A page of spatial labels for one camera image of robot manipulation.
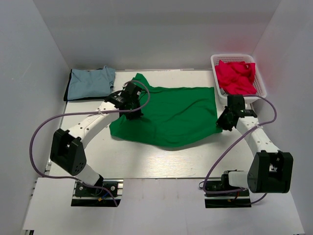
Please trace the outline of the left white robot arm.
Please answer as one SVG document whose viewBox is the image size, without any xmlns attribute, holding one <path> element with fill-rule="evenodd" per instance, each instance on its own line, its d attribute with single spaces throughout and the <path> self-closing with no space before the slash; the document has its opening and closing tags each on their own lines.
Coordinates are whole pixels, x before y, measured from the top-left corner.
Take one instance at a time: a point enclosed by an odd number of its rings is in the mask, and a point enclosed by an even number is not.
<svg viewBox="0 0 313 235">
<path fill-rule="evenodd" d="M 58 129 L 53 135 L 50 159 L 68 174 L 87 184 L 86 188 L 92 195 L 99 195 L 103 191 L 103 177 L 87 164 L 85 148 L 102 129 L 120 116 L 125 115 L 128 119 L 141 117 L 141 110 L 125 112 L 140 107 L 140 95 L 141 90 L 111 94 L 94 115 L 87 116 L 67 130 Z"/>
</svg>

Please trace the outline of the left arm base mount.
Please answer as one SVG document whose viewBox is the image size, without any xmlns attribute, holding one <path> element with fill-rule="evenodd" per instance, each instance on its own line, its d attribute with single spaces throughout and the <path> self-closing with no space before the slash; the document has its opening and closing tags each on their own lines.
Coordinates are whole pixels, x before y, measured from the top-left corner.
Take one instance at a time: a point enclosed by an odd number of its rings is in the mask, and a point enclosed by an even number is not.
<svg viewBox="0 0 313 235">
<path fill-rule="evenodd" d="M 106 188 L 113 196 L 119 205 L 122 199 L 123 190 L 122 179 L 104 180 L 102 187 Z M 81 182 L 76 181 L 74 185 L 72 207 L 116 207 L 113 198 L 106 190 L 95 189 L 84 186 Z"/>
</svg>

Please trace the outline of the green t shirt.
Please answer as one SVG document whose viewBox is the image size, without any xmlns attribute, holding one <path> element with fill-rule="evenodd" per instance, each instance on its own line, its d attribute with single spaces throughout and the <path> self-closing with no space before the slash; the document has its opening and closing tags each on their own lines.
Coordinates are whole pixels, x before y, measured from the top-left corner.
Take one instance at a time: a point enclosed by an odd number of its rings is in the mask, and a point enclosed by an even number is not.
<svg viewBox="0 0 313 235">
<path fill-rule="evenodd" d="M 222 132 L 216 125 L 218 118 L 213 87 L 153 87 L 140 73 L 133 79 L 150 92 L 139 97 L 143 116 L 134 120 L 121 116 L 112 122 L 112 137 L 175 148 Z"/>
</svg>

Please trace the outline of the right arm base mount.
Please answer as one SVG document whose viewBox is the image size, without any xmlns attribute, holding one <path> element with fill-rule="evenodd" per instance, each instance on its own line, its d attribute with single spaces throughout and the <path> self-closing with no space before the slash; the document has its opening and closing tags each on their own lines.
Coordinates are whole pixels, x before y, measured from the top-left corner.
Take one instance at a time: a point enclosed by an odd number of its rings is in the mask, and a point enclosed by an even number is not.
<svg viewBox="0 0 313 235">
<path fill-rule="evenodd" d="M 210 193 L 204 194 L 207 209 L 250 208 L 251 200 L 247 184 L 246 171 L 227 170 L 220 178 L 201 181 L 199 189 Z"/>
</svg>

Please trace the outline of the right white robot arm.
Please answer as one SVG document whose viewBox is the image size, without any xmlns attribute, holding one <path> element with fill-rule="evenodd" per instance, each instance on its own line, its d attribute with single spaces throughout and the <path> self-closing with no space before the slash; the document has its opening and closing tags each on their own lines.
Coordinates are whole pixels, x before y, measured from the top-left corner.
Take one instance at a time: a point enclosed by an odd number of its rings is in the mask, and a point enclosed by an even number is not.
<svg viewBox="0 0 313 235">
<path fill-rule="evenodd" d="M 254 111 L 226 106 L 217 126 L 227 131 L 236 128 L 254 156 L 249 171 L 226 171 L 228 178 L 221 182 L 224 194 L 233 195 L 238 188 L 246 188 L 253 193 L 289 192 L 293 157 L 273 144 Z"/>
</svg>

